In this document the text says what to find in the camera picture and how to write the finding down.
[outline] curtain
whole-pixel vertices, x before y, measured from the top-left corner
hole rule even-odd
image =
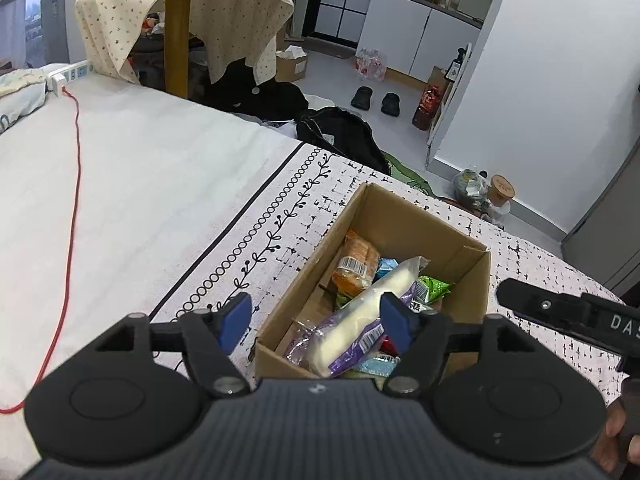
[[[9,62],[12,68],[24,67],[25,8],[26,0],[0,0],[0,70]]]

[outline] yellow table leg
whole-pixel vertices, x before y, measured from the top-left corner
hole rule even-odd
[[[164,85],[169,94],[187,98],[191,0],[164,0]]]

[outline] black slipper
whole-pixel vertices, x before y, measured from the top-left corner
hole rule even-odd
[[[389,92],[382,99],[382,108],[380,108],[380,111],[382,111],[383,114],[398,117],[398,115],[400,115],[400,96]]]
[[[356,91],[356,95],[351,100],[351,106],[359,108],[360,110],[369,110],[371,106],[371,96],[373,95],[373,89],[368,86],[361,86]]]

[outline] round container lid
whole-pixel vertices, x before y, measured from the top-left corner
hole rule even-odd
[[[495,187],[495,190],[500,193],[507,200],[511,200],[516,192],[509,181],[501,175],[494,175],[491,177],[491,185]]]

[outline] gray door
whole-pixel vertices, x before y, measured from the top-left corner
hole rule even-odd
[[[636,150],[584,223],[562,242],[567,263],[617,296],[640,282],[640,152]]]

